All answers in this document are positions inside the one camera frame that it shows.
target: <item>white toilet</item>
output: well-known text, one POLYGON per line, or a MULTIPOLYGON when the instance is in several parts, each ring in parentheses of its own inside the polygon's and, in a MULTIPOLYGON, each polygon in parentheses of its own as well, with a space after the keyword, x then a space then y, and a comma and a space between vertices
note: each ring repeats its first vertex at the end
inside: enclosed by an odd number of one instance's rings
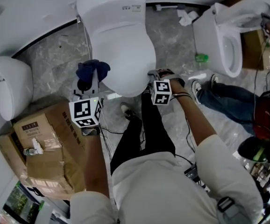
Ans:
POLYGON ((111 68, 103 83, 125 97, 141 94, 149 82, 147 73, 156 68, 155 49, 145 28, 145 1, 77 0, 92 59, 111 68))
POLYGON ((197 53, 209 56, 209 69, 230 77, 240 74, 240 33, 261 29, 261 13, 270 15, 270 5, 261 0, 242 0, 231 7, 215 3, 193 23, 197 53))
POLYGON ((33 95, 31 68, 24 62, 0 56, 0 113, 9 121, 30 103, 33 95))

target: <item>toilet tank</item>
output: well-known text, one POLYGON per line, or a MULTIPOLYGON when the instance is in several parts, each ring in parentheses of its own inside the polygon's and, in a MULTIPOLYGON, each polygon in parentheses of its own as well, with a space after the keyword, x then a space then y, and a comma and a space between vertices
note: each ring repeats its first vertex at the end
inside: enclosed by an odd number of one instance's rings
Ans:
POLYGON ((110 29, 145 25, 146 0, 77 0, 77 11, 92 37, 110 29))

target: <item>white shirt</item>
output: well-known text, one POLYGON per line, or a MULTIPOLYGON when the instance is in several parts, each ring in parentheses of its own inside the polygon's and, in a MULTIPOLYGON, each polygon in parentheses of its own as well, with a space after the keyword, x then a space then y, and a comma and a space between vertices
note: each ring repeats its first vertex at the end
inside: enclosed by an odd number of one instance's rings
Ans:
MULTIPOLYGON (((196 148, 200 179, 210 193, 180 170, 172 153, 154 153, 121 164, 113 173, 121 224, 216 224, 217 202, 231 197, 256 223, 263 201, 251 175, 217 135, 196 148)), ((71 199, 72 224, 114 224, 110 200, 97 192, 71 199)))

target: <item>black pants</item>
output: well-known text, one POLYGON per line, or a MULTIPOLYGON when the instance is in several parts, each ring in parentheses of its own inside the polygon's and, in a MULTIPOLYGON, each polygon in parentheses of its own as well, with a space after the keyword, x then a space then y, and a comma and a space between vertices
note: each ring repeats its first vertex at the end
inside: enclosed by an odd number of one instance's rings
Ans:
POLYGON ((142 95, 142 120, 145 131, 145 149, 140 151, 140 133, 142 121, 133 117, 124 132, 110 163, 111 175, 124 162, 140 156, 157 152, 171 152, 174 156, 176 148, 164 129, 162 117, 151 95, 142 95))

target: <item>gray marble tile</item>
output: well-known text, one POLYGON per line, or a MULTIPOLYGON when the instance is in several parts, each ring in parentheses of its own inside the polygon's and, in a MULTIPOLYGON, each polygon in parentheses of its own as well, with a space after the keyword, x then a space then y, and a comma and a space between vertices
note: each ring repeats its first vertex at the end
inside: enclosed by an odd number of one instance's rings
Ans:
POLYGON ((88 55, 82 23, 71 25, 47 37, 47 44, 52 66, 88 55))
MULTIPOLYGON (((155 47, 157 68, 170 68, 180 74, 186 81, 186 88, 191 92, 191 83, 195 77, 202 83, 209 80, 213 72, 207 68, 206 64, 195 62, 196 50, 192 26, 182 27, 178 21, 175 9, 155 12, 150 7, 147 8, 146 29, 155 47)), ((70 99, 71 84, 75 77, 77 64, 89 59, 82 24, 72 25, 50 35, 21 54, 19 59, 32 67, 35 88, 33 103, 24 114, 57 103, 62 99, 70 99)), ((265 90, 267 72, 258 72, 256 81, 256 94, 258 95, 265 90)), ((253 92, 255 74, 254 70, 242 70, 236 78, 221 75, 218 77, 222 83, 241 86, 253 92)), ((267 83, 270 90, 270 74, 267 76, 267 83)), ((113 92, 102 83, 100 89, 103 95, 113 92)), ((104 116, 100 119, 103 127, 108 126, 111 131, 119 133, 127 128, 128 121, 120 110, 122 101, 130 103, 141 116, 140 97, 105 100, 104 116)), ((203 105, 199 105, 199 107, 231 152, 236 151, 239 144, 249 137, 241 125, 229 120, 225 115, 203 105)), ((176 146, 177 154, 194 161, 194 153, 186 141, 188 125, 178 102, 173 100, 169 106, 160 106, 159 111, 162 115, 163 125, 176 146)), ((107 132, 104 134, 108 138, 107 143, 113 154, 121 135, 107 132)), ((191 135, 189 142, 194 143, 191 135)), ((105 144, 103 144, 103 152, 109 169, 110 160, 105 144)), ((184 166, 184 170, 189 167, 189 164, 182 159, 180 159, 180 164, 184 166)))

